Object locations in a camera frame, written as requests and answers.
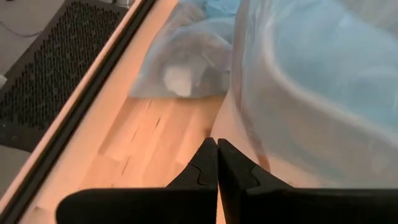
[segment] cable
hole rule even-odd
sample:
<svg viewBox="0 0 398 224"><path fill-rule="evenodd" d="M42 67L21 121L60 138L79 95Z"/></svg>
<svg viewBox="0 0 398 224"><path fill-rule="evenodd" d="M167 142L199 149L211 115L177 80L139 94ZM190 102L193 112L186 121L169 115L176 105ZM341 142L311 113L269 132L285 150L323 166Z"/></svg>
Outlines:
<svg viewBox="0 0 398 224"><path fill-rule="evenodd" d="M20 33L18 33L18 32L13 31L11 28L9 28L3 21L0 21L0 24L1 24L4 28L6 28L9 32L12 32L13 34L15 34L15 35L17 35L17 36L19 36L19 37L34 37L34 36L39 35L39 34L42 32L42 31L38 31L38 32L33 33L33 34L20 34Z"/></svg>

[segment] wooden floor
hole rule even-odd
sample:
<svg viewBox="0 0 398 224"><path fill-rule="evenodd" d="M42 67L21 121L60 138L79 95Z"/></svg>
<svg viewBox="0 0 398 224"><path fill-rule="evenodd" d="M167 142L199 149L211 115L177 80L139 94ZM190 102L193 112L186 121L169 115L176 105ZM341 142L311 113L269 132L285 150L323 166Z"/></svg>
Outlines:
<svg viewBox="0 0 398 224"><path fill-rule="evenodd" d="M166 186L210 135L223 97L140 100L127 96L151 40L175 3L158 0L22 223L55 223L59 201L81 189ZM221 211L219 223L224 222Z"/></svg>

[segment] black frame edge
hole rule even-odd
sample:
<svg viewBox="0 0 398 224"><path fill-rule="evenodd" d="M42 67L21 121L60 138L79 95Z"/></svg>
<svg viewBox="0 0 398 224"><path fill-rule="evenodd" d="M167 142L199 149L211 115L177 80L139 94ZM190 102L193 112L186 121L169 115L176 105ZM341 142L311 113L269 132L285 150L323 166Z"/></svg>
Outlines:
<svg viewBox="0 0 398 224"><path fill-rule="evenodd" d="M116 37L115 43L105 55L93 77L88 82L80 96L74 102L72 108L51 137L33 167L16 190L15 194L0 214L0 223L17 223L24 215L27 207L39 191L41 185L52 170L59 156L73 136L80 121L85 116L97 94L102 89L105 81L118 63L126 46L140 28L156 0L143 0L138 5L133 15Z"/></svg>

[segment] light blue plastic bag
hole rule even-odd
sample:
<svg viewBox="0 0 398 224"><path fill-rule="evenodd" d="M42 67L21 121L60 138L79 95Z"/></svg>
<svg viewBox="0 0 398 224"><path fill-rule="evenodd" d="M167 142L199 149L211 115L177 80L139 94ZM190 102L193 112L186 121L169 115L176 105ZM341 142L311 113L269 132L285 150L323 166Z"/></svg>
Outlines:
<svg viewBox="0 0 398 224"><path fill-rule="evenodd" d="M395 0L244 1L231 87L257 153L324 187L397 187L397 22Z"/></svg>
<svg viewBox="0 0 398 224"><path fill-rule="evenodd" d="M224 95L239 1L181 0L153 40L129 95Z"/></svg>

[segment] perforated metal grille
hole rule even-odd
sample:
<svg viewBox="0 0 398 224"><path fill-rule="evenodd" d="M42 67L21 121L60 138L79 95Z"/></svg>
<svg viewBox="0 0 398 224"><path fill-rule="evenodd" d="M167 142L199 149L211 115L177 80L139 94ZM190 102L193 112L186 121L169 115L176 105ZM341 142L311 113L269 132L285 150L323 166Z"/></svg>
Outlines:
<svg viewBox="0 0 398 224"><path fill-rule="evenodd" d="M97 1L69 1L62 10L20 68L11 68L15 78L0 95L0 121L47 129L126 13Z"/></svg>

